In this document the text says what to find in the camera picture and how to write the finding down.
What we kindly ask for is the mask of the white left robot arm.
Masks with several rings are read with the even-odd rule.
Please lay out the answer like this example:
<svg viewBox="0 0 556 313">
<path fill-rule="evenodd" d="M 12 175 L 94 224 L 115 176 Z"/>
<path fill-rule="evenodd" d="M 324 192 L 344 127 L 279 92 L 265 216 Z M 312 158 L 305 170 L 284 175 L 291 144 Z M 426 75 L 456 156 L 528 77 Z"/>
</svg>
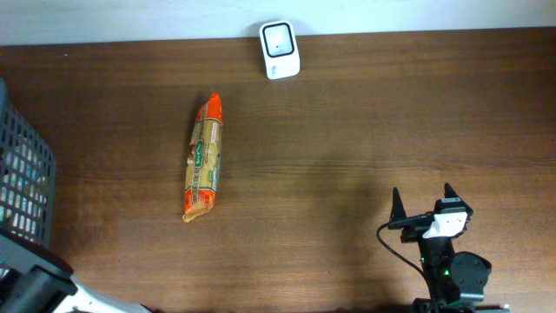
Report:
<svg viewBox="0 0 556 313">
<path fill-rule="evenodd" d="M 62 258 L 5 229 L 1 230 L 1 264 L 9 268 L 8 274 L 1 278 L 2 312 L 153 311 L 84 286 Z"/>
</svg>

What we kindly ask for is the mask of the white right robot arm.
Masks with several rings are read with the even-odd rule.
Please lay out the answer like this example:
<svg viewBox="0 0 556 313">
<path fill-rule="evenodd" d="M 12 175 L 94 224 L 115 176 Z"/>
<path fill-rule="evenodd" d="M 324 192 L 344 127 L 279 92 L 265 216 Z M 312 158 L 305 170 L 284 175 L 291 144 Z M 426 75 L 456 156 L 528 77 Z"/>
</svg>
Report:
<svg viewBox="0 0 556 313">
<path fill-rule="evenodd" d="M 428 298 L 414 299 L 412 312 L 508 312 L 504 306 L 482 306 L 484 288 L 492 273 L 492 264 L 484 257 L 468 251 L 457 252 L 453 240 L 467 231 L 473 209 L 444 184 L 444 196 L 426 213 L 408 216 L 398 189 L 393 189 L 392 208 L 387 223 L 376 231 L 381 245 L 406 263 L 424 279 Z M 402 243 L 417 243 L 420 265 L 409 261 L 391 248 L 382 238 L 381 231 L 399 230 Z"/>
</svg>

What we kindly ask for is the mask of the orange spaghetti packet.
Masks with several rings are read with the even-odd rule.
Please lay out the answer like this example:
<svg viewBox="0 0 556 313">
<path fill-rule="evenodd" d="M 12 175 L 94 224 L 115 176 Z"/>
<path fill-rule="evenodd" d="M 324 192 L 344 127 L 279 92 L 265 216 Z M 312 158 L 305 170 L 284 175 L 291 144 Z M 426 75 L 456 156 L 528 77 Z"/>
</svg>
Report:
<svg viewBox="0 0 556 313">
<path fill-rule="evenodd" d="M 222 155 L 222 100 L 216 93 L 197 111 L 189 142 L 184 214 L 189 223 L 215 206 Z"/>
</svg>

